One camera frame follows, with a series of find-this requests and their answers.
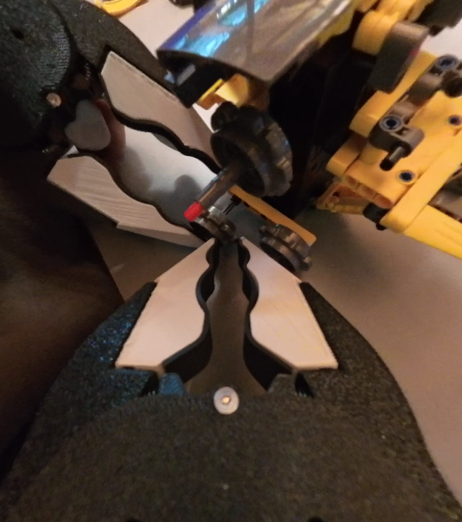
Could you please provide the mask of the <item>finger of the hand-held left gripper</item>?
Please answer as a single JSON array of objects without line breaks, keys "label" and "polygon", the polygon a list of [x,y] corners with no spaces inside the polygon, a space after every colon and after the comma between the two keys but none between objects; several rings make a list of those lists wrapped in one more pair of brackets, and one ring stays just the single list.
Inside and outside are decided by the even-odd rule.
[{"label": "finger of the hand-held left gripper", "polygon": [[184,226],[166,220],[156,206],[126,194],[94,156],[75,154],[59,159],[47,181],[110,219],[119,230],[190,248],[202,244]]},{"label": "finger of the hand-held left gripper", "polygon": [[194,108],[184,107],[175,95],[113,51],[108,52],[100,77],[111,108],[124,125],[160,135],[181,154],[219,171],[210,145],[212,132]]}]

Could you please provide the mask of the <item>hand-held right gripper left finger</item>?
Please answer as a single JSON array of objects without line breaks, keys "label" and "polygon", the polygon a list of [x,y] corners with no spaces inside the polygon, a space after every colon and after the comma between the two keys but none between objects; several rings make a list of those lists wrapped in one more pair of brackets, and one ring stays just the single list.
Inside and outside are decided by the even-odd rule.
[{"label": "hand-held right gripper left finger", "polygon": [[186,383],[207,367],[213,349],[208,300],[219,260],[220,244],[211,239],[155,280],[117,369],[174,373]]}]

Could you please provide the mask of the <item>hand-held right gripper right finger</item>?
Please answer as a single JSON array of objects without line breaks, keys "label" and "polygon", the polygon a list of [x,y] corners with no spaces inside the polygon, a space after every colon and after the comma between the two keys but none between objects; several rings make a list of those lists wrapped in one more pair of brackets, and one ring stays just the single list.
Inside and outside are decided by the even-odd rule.
[{"label": "hand-held right gripper right finger", "polygon": [[278,375],[337,369],[300,278],[250,240],[237,246],[248,299],[243,354],[255,380],[269,388]]}]

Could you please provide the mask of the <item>grey toy gear wheel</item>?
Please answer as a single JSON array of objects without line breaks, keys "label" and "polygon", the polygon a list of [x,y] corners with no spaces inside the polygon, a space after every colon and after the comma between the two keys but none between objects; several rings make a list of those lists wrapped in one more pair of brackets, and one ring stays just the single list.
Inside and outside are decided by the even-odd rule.
[{"label": "grey toy gear wheel", "polygon": [[293,274],[311,267],[311,246],[291,229],[282,225],[263,225],[259,238],[262,251]]},{"label": "grey toy gear wheel", "polygon": [[236,242],[236,226],[228,217],[235,206],[234,202],[229,203],[225,208],[211,206],[190,223],[195,235],[205,242],[211,239],[215,239],[221,244]]}]

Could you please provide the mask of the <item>yellow toy brick vehicle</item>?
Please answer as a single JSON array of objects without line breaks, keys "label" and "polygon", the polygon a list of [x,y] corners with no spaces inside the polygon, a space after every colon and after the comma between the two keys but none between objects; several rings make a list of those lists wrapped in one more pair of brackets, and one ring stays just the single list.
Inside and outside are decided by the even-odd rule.
[{"label": "yellow toy brick vehicle", "polygon": [[462,59],[422,51],[462,1],[192,1],[158,48],[176,96],[215,108],[221,166],[185,211],[229,193],[289,224],[361,215],[462,260]]}]

